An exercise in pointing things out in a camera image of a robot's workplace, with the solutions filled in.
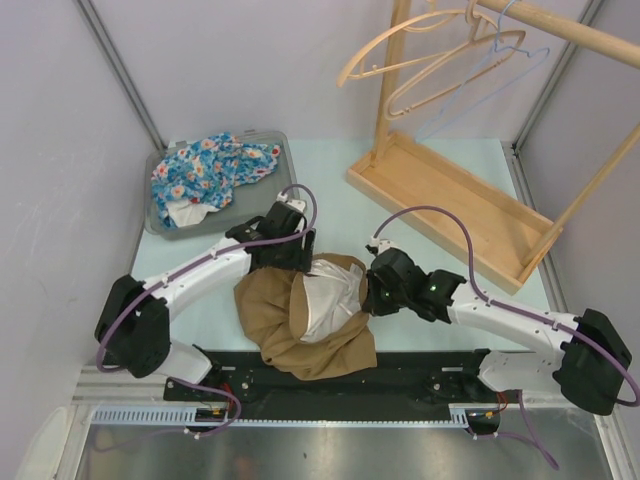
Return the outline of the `tan brown skirt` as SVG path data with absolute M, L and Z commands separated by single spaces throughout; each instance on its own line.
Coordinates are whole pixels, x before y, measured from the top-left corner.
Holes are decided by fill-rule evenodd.
M 335 253 L 316 255 L 307 273 L 258 269 L 234 288 L 241 328 L 264 363 L 302 381 L 377 366 L 366 295 L 364 263 Z

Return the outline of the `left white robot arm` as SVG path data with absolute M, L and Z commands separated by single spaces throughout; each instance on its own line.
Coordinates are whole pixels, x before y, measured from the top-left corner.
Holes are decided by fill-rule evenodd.
M 172 339 L 170 324 L 203 295 L 255 270 L 308 271 L 315 230 L 305 210 L 305 201 L 279 197 L 266 215 L 231 228 L 187 263 L 143 281 L 116 280 L 94 332 L 99 369 L 135 378 L 161 374 L 186 381 L 199 399 L 214 397 L 221 376 L 213 361 L 201 348 Z

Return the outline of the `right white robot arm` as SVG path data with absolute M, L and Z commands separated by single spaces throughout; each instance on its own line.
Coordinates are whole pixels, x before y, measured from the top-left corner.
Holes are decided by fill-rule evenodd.
M 495 391 L 560 394 L 600 416 L 622 404 L 619 393 L 632 355 L 604 313 L 528 310 L 489 298 L 461 275 L 426 273 L 398 248 L 370 251 L 365 312 L 381 317 L 409 309 L 428 322 L 484 330 L 526 347 L 523 353 L 484 351 L 479 365 L 461 376 L 469 399 L 484 401 Z

